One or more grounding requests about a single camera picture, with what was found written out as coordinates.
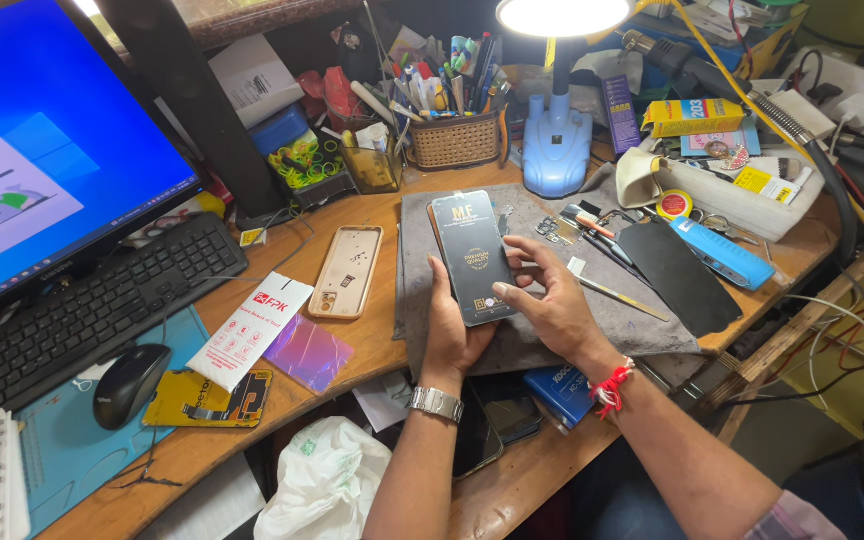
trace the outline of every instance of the red and white wrist thread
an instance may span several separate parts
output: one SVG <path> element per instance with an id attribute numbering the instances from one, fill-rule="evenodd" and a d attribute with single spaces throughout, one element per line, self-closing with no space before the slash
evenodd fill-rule
<path id="1" fill-rule="evenodd" d="M 593 384 L 591 380 L 588 382 L 588 389 L 591 390 L 588 395 L 605 404 L 605 407 L 596 413 L 599 420 L 605 420 L 609 411 L 622 411 L 622 396 L 618 393 L 618 387 L 629 379 L 635 367 L 636 362 L 626 356 L 625 365 L 615 368 L 612 376 L 598 384 Z"/>

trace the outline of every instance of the blue mat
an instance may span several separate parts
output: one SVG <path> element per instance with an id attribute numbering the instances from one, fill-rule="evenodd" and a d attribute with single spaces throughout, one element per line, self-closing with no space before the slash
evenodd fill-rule
<path id="1" fill-rule="evenodd" d="M 167 324 L 165 344 L 172 348 L 169 369 L 186 362 L 206 344 L 209 334 L 194 307 L 175 313 Z M 136 339 L 161 343 L 158 325 Z M 98 380 L 73 378 L 22 409 L 15 417 L 25 426 L 19 434 L 33 538 L 102 487 L 152 446 L 151 427 L 142 411 L 117 431 L 106 431 L 92 416 Z M 175 430 L 160 427 L 158 440 Z"/>

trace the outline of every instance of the person's left hand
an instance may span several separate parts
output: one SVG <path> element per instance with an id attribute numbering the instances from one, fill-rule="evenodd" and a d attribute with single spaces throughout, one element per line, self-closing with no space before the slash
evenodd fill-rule
<path id="1" fill-rule="evenodd" d="M 429 306 L 428 344 L 418 384 L 459 396 L 466 372 L 479 360 L 496 335 L 498 322 L 467 327 L 459 304 L 452 298 L 446 265 L 431 254 L 428 262 L 432 267 L 432 302 Z"/>

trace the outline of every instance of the wristwatch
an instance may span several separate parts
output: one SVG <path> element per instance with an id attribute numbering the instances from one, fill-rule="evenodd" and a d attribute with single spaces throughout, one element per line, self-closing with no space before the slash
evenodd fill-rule
<path id="1" fill-rule="evenodd" d="M 458 424 L 462 420 L 462 411 L 465 410 L 466 404 L 462 399 L 450 396 L 437 388 L 416 386 L 409 408 L 438 414 Z"/>

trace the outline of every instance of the person's hand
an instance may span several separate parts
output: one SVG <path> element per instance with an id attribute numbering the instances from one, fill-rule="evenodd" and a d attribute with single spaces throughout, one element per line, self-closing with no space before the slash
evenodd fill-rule
<path id="1" fill-rule="evenodd" d="M 524 290 L 496 282 L 492 291 L 524 314 L 553 353 L 578 367 L 593 383 L 601 383 L 624 365 L 625 357 L 606 338 L 589 310 L 582 284 L 556 254 L 538 240 L 506 236 L 506 250 L 515 284 L 527 288 L 538 283 L 545 297 L 536 299 Z M 524 266 L 535 263 L 536 266 Z"/>
<path id="2" fill-rule="evenodd" d="M 432 267 L 432 303 L 429 306 L 429 335 L 420 387 L 438 388 L 459 397 L 466 372 L 482 356 L 498 322 L 467 327 L 462 310 L 452 298 L 449 271 L 438 257 L 428 255 Z"/>

